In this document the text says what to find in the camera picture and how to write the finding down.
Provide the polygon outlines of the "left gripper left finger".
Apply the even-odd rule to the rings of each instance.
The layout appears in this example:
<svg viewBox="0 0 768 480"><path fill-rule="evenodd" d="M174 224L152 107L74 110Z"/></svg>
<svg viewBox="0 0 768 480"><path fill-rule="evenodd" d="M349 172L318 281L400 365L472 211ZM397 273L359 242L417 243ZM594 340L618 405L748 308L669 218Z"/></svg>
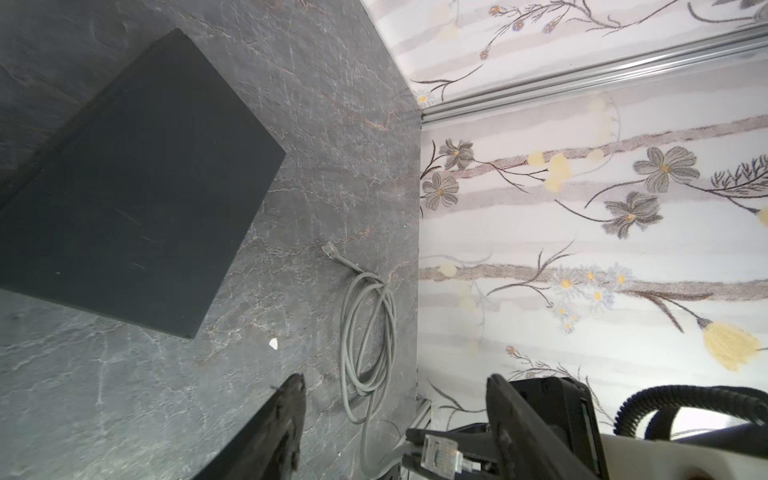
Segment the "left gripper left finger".
<svg viewBox="0 0 768 480"><path fill-rule="evenodd" d="M290 375L226 447L195 477L289 479L300 461L306 415L304 376Z"/></svg>

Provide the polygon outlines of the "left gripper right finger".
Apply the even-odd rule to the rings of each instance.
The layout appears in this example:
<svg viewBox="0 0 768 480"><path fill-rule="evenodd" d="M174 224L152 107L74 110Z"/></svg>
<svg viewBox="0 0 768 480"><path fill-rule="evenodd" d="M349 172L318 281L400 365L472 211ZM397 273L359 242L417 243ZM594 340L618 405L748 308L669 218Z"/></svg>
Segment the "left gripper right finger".
<svg viewBox="0 0 768 480"><path fill-rule="evenodd" d="M585 465L499 374L488 377L486 411L503 479L583 479Z"/></svg>

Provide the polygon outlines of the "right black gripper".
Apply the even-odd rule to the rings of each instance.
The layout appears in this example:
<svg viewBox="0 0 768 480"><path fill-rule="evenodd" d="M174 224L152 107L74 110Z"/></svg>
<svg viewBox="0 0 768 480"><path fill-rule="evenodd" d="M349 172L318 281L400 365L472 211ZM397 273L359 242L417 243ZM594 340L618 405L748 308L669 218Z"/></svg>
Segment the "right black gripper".
<svg viewBox="0 0 768 480"><path fill-rule="evenodd" d="M586 384L552 376L511 381L510 385L593 474L599 479L609 478L592 394ZM423 446L427 435L455 441L462 452L490 452L493 447L488 423L448 431L409 428L405 439ZM495 464L459 457L434 461L405 454L402 467L424 479L500 479Z"/></svg>

